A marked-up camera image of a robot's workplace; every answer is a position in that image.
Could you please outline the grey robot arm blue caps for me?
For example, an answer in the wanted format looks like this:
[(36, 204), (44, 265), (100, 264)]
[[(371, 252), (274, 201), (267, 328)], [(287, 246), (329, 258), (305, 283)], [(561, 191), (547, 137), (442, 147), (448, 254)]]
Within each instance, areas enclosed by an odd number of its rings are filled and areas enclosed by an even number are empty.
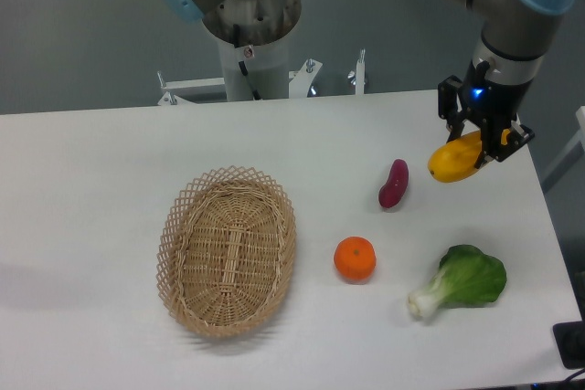
[[(502, 162), (534, 136), (517, 110), (536, 76), (562, 17), (574, 0), (455, 0), (484, 18), (463, 79), (438, 88), (439, 116), (450, 146), (464, 141), (466, 122), (476, 126), (471, 166)], [(165, 0), (187, 22), (202, 22), (217, 40), (230, 100), (290, 96), (285, 40), (301, 14), (300, 0)]]

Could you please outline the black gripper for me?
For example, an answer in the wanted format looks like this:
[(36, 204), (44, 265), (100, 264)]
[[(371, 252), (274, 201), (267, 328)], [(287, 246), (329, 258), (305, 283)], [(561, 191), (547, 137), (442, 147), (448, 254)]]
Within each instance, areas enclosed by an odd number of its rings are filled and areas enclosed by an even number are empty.
[(481, 169), (492, 161), (505, 161), (535, 138), (535, 133), (517, 119), (518, 108), (531, 84), (530, 80), (503, 85), (487, 76), (478, 77), (473, 63), (463, 82), (456, 76), (443, 80), (437, 88), (438, 115), (446, 123), (447, 142), (462, 136), (468, 120), (480, 126), (481, 150), (474, 167)]

